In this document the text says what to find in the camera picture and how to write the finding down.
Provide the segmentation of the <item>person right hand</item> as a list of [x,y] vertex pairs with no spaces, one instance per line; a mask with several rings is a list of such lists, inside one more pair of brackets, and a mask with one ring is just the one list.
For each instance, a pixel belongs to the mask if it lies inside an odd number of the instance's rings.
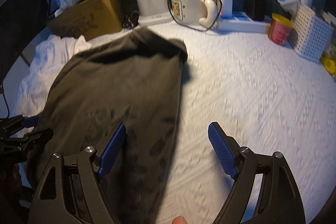
[[180,216],[175,217],[171,224],[187,224],[187,221],[185,217],[180,215]]

